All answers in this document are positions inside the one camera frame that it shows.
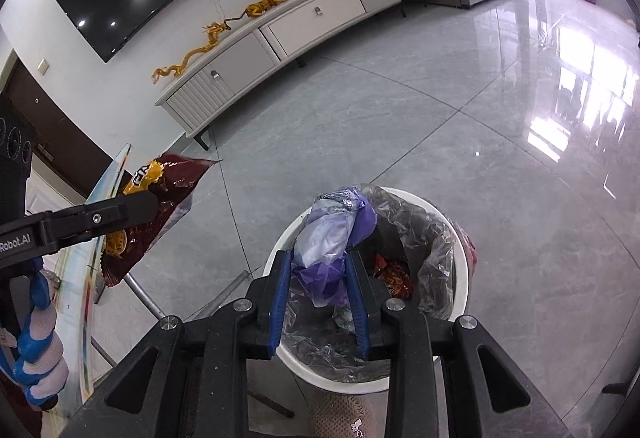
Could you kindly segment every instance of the hand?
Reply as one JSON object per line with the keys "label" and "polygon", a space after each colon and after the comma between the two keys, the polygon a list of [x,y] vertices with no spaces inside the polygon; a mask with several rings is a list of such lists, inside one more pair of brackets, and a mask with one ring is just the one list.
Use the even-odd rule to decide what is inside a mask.
{"label": "hand", "polygon": [[[39,406],[65,387],[69,374],[62,357],[62,341],[56,335],[56,309],[51,303],[49,283],[40,273],[41,258],[32,260],[35,274],[31,279],[30,297],[33,310],[27,316],[18,339],[1,328],[0,370],[19,385],[31,405]],[[10,348],[17,348],[15,360]]]}

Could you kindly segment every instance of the triangular cutout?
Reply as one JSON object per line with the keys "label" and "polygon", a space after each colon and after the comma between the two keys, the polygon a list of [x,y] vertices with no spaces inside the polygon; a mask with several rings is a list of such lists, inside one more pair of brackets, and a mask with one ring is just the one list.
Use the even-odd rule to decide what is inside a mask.
{"label": "triangular cutout", "polygon": [[496,413],[527,407],[530,404],[529,394],[517,383],[488,347],[480,346],[478,357],[480,357],[484,379],[489,388],[491,407]]}
{"label": "triangular cutout", "polygon": [[146,388],[148,388],[156,358],[158,358],[158,349],[148,349],[110,392],[105,400],[106,404],[131,414],[138,414],[145,401]]}

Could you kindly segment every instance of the silver bolt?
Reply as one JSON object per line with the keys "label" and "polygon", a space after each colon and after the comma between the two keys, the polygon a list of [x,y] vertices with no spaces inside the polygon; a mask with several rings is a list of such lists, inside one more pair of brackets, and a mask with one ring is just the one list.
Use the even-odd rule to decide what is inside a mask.
{"label": "silver bolt", "polygon": [[476,326],[478,326],[478,321],[476,321],[476,318],[472,317],[471,315],[462,315],[459,320],[460,326],[462,326],[466,330],[472,330]]}
{"label": "silver bolt", "polygon": [[254,304],[249,299],[238,299],[234,302],[236,312],[248,312]]}
{"label": "silver bolt", "polygon": [[404,301],[402,299],[387,299],[385,301],[385,306],[392,312],[399,312],[404,309]]}
{"label": "silver bolt", "polygon": [[169,331],[174,329],[178,324],[180,324],[180,319],[178,319],[178,317],[176,317],[175,315],[167,315],[160,322],[162,323],[160,327],[166,331]]}

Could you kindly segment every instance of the tv stand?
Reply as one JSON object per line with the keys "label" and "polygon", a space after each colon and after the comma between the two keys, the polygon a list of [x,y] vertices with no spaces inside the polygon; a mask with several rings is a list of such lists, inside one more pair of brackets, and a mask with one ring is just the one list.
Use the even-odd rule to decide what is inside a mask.
{"label": "tv stand", "polygon": [[[164,108],[204,149],[202,134],[231,104],[311,48],[402,0],[288,0],[247,21],[164,88]],[[402,16],[406,16],[401,7]]]}

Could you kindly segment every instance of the dragon figurine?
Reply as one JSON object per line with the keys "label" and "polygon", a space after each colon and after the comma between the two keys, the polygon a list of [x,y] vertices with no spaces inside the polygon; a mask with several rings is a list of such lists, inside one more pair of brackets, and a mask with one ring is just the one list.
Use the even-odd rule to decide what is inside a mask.
{"label": "dragon figurine", "polygon": [[207,37],[209,37],[209,42],[207,43],[207,45],[201,48],[196,48],[194,50],[191,50],[189,53],[187,53],[184,56],[180,66],[173,65],[173,66],[169,66],[168,68],[156,69],[156,71],[154,71],[154,74],[151,75],[151,81],[154,84],[157,84],[161,76],[169,76],[172,73],[172,71],[176,78],[181,74],[183,74],[184,70],[187,69],[187,64],[189,64],[189,59],[193,55],[196,55],[197,53],[210,52],[213,48],[215,48],[218,45],[218,36],[225,31],[231,30],[231,26],[227,24],[228,22],[239,21],[245,15],[251,19],[255,19],[256,17],[260,17],[261,15],[264,15],[264,13],[270,8],[273,8],[274,6],[277,6],[278,4],[283,3],[284,1],[286,0],[261,0],[261,1],[258,1],[257,3],[249,4],[244,9],[244,12],[242,12],[242,14],[238,17],[234,17],[232,19],[225,19],[224,21],[222,21],[222,23],[214,22],[214,23],[211,23],[209,26],[203,26],[202,29],[206,31]]}

